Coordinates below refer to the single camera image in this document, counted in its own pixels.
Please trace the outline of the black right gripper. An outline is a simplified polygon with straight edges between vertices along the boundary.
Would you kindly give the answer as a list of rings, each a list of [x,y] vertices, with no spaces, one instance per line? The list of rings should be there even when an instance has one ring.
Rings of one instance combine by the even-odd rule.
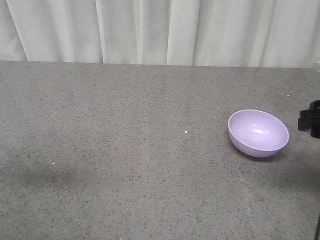
[[[299,112],[298,130],[301,132],[308,132],[312,138],[320,137],[319,100],[311,102],[308,109]]]

